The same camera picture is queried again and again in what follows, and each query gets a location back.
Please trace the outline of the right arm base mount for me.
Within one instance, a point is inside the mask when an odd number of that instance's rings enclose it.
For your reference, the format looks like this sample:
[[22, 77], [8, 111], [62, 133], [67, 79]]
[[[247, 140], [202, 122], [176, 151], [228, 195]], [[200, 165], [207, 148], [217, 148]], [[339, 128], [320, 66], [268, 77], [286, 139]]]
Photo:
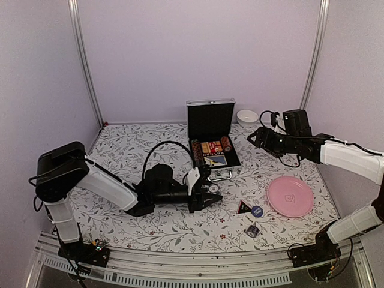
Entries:
[[338, 244], [320, 240], [312, 245], [294, 243], [287, 249], [287, 256], [298, 268], [339, 258], [341, 251]]

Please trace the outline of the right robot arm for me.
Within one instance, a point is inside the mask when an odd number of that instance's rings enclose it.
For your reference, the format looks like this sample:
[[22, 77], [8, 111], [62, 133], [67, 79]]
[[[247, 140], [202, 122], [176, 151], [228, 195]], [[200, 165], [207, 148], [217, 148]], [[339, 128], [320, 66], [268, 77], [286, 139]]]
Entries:
[[[334, 166], [363, 176], [383, 186], [383, 153], [370, 151], [355, 142], [328, 134], [313, 135], [305, 110], [270, 112], [271, 127], [261, 125], [247, 140], [280, 159], [295, 154], [298, 161]], [[327, 225], [316, 235], [310, 249], [314, 261], [322, 262], [339, 242], [367, 233], [383, 224], [383, 190], [363, 208]]]

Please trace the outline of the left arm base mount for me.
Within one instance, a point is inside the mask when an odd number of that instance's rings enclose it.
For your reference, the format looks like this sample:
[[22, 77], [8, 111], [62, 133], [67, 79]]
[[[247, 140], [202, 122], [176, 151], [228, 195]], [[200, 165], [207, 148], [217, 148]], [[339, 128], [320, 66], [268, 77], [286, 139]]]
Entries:
[[85, 263], [105, 268], [109, 261], [110, 250], [106, 242], [96, 239], [92, 243], [77, 241], [74, 243], [61, 243], [58, 256], [70, 259], [76, 263]]

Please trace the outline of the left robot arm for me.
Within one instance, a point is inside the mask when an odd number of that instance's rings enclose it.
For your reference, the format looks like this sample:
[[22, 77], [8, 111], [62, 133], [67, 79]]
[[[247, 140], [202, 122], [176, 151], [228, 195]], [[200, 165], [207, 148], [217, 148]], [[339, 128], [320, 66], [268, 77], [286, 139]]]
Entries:
[[61, 248], [76, 260], [85, 260], [89, 247], [83, 243], [69, 203], [73, 188], [86, 189], [134, 217], [151, 214], [160, 204], [185, 203], [194, 213], [222, 200], [221, 195], [208, 192], [208, 173], [207, 167], [194, 166], [181, 184], [173, 178], [169, 165], [156, 164], [144, 168], [141, 181], [130, 185], [90, 159], [84, 145], [75, 141], [41, 155], [37, 175], [28, 182], [35, 188], [35, 198], [45, 206]]

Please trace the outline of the aluminium poker case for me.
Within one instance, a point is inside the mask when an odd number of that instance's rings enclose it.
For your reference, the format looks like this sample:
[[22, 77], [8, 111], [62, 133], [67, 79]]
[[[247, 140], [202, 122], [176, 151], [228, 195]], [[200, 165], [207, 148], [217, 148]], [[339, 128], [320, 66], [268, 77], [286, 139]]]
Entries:
[[202, 152], [202, 154], [203, 158], [211, 155], [224, 155], [227, 161], [227, 165], [223, 167], [209, 167], [204, 164], [210, 170], [208, 181], [230, 180], [241, 168], [241, 162], [230, 138], [235, 99], [190, 100], [186, 102], [186, 107], [187, 135], [190, 148], [191, 141], [194, 139], [197, 139], [201, 145], [203, 142], [220, 141], [224, 136], [229, 138], [232, 145], [230, 152], [222, 151], [212, 154]]

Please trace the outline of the purple chip stack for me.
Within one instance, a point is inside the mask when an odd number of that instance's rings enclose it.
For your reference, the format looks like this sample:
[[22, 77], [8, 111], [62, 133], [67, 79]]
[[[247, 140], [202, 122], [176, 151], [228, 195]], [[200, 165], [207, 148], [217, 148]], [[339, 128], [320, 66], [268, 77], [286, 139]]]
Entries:
[[259, 234], [259, 231], [259, 228], [255, 224], [252, 224], [245, 230], [245, 234], [254, 239]]

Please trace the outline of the grey chip stack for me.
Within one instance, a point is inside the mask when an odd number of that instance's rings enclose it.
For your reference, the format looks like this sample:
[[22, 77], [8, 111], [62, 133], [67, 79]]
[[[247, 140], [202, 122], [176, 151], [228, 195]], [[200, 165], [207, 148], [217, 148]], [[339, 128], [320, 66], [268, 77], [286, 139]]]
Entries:
[[219, 194], [220, 188], [217, 184], [211, 184], [207, 187], [207, 192], [211, 194]]

